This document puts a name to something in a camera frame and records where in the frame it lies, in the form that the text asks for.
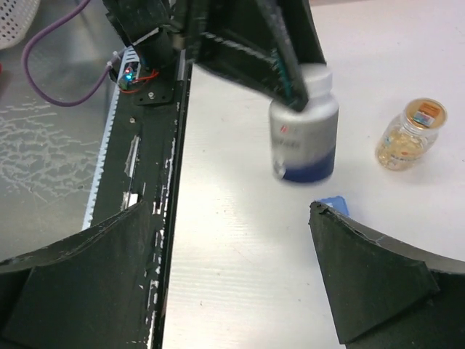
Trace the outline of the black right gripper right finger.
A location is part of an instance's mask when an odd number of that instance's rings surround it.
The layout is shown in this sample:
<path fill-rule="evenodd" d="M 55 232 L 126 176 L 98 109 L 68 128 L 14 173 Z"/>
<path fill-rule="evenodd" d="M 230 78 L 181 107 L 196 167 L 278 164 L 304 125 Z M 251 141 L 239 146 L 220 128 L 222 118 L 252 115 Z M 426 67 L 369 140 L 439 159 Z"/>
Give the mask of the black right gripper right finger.
<path fill-rule="evenodd" d="M 339 343 L 463 348 L 464 262 L 411 246 L 323 202 L 309 226 Z"/>

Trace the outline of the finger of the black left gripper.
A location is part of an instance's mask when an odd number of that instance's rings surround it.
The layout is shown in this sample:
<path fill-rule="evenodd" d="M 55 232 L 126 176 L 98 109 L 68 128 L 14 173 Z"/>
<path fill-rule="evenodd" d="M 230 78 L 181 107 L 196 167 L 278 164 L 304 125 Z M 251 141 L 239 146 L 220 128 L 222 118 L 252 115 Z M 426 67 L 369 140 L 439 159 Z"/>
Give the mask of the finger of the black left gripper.
<path fill-rule="evenodd" d="M 275 54 L 291 53 L 299 64 L 326 64 L 312 17 L 309 1 L 267 1 L 267 63 L 275 64 Z"/>
<path fill-rule="evenodd" d="M 309 97 L 294 35 L 309 25 L 307 1 L 189 1 L 186 57 L 220 78 L 295 111 Z"/>

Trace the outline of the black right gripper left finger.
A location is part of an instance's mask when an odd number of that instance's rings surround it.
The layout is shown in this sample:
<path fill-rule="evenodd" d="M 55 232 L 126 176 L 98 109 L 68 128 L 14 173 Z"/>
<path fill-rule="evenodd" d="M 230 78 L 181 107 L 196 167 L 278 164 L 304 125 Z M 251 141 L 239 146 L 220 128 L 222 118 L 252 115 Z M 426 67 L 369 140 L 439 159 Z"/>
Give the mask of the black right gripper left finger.
<path fill-rule="evenodd" d="M 135 204 L 1 262 L 3 348 L 142 348 L 150 213 Z"/>

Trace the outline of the blue weekly pill organizer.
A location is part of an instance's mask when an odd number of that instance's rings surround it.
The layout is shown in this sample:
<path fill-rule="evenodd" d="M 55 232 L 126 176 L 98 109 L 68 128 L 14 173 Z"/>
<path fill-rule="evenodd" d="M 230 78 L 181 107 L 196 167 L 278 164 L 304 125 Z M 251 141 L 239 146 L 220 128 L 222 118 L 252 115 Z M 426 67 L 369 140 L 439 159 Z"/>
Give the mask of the blue weekly pill organizer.
<path fill-rule="evenodd" d="M 322 198 L 319 200 L 319 202 L 349 217 L 349 209 L 347 206 L 347 202 L 343 196 L 332 196 L 332 197 Z"/>

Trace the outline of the white cap dark pill bottle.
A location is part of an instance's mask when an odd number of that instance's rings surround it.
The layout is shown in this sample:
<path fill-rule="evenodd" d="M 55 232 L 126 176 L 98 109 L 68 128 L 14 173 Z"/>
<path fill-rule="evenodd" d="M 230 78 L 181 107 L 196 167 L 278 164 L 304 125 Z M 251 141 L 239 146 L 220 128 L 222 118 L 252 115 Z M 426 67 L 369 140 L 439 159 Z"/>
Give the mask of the white cap dark pill bottle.
<path fill-rule="evenodd" d="M 302 73 L 309 94 L 303 111 L 270 103 L 271 153 L 276 177 L 310 183 L 333 173 L 339 103 L 332 94 L 333 75 L 327 65 L 306 64 Z"/>

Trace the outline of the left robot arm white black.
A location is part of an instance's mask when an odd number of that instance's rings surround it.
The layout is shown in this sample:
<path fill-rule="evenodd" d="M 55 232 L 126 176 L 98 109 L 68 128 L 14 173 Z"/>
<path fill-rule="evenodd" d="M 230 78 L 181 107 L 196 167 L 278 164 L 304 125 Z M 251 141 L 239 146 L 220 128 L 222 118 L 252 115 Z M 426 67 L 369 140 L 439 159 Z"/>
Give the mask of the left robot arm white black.
<path fill-rule="evenodd" d="M 303 68 L 323 64 L 308 1 L 104 1 L 123 43 L 148 68 L 176 52 L 220 78 L 302 111 Z"/>

